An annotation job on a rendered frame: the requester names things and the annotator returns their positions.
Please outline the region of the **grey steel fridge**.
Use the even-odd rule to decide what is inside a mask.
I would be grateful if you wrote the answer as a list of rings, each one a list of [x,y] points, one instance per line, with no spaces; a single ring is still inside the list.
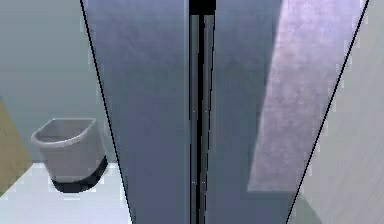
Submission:
[[[299,188],[365,0],[84,0],[126,224],[191,224],[189,16],[199,16],[199,224],[322,224]]]

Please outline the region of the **grey bin with black base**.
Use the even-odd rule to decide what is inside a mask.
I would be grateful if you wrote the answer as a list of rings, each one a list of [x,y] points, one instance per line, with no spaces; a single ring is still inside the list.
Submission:
[[[96,118],[52,118],[31,137],[54,187],[80,193],[94,187],[108,160]]]

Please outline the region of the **tan wooden cupboard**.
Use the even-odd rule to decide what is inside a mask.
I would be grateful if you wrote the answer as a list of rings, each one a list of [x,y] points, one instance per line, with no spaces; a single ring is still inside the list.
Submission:
[[[31,167],[32,159],[0,97],[0,196]]]

